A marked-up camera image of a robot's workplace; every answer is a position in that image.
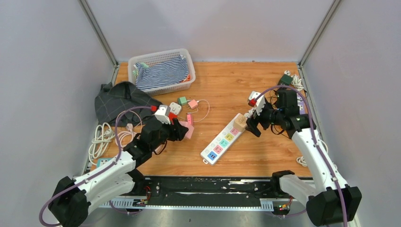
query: gray wall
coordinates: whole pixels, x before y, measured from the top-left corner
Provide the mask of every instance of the gray wall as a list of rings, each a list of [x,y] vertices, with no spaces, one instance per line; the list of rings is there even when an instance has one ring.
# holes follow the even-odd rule
[[[364,227],[401,216],[401,2],[345,0],[306,65],[330,156],[363,199]]]
[[[57,182],[82,170],[112,66],[76,0],[3,0],[0,34],[0,226],[41,226]]]
[[[195,61],[298,61],[332,0],[89,0],[119,61],[186,48]]]

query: wooden tabletop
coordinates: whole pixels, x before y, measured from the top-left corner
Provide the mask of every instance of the wooden tabletop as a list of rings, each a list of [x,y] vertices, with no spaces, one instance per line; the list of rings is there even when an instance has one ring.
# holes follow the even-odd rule
[[[116,83],[128,80],[128,63],[122,63]],[[190,140],[168,142],[164,152],[153,155],[138,169],[144,175],[171,176],[271,176],[280,170],[292,170],[298,176],[311,176],[307,167],[296,162],[301,156],[298,148],[283,135],[262,131],[260,138],[245,131],[231,148],[214,165],[202,162],[201,151],[221,132],[237,113],[246,113],[247,98],[252,91],[262,92],[277,84],[285,70],[298,74],[295,63],[289,62],[194,62],[196,80],[184,91],[155,96],[165,105],[179,97],[206,99],[210,103],[209,115],[194,124]],[[199,102],[199,111],[192,114],[194,120],[205,116],[208,105]],[[190,109],[183,108],[181,117]],[[109,145],[103,157],[118,153],[114,143]]]

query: basket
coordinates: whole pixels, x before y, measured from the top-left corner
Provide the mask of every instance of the basket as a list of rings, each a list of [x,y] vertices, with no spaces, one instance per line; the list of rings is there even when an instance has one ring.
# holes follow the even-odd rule
[[[159,64],[159,63],[168,61],[168,60],[170,60],[174,57],[180,56],[180,55],[187,58],[188,70],[189,70],[189,74],[191,76],[190,81],[173,84],[173,85],[168,85],[168,86],[163,86],[163,87],[146,89],[143,91],[150,96],[157,96],[157,95],[161,95],[161,94],[165,94],[165,93],[189,89],[191,86],[191,83],[193,83],[195,81],[196,76],[195,76],[195,69],[193,68],[191,56],[189,55],[189,52],[186,49],[175,49],[175,50],[170,50],[170,51],[162,51],[162,52],[150,53],[150,54],[145,54],[145,55],[136,56],[136,57],[131,58],[128,61],[128,80],[131,83],[135,84],[136,77],[133,76],[132,71],[134,70],[134,65],[138,62],[145,63],[148,66],[153,66],[155,64]]]

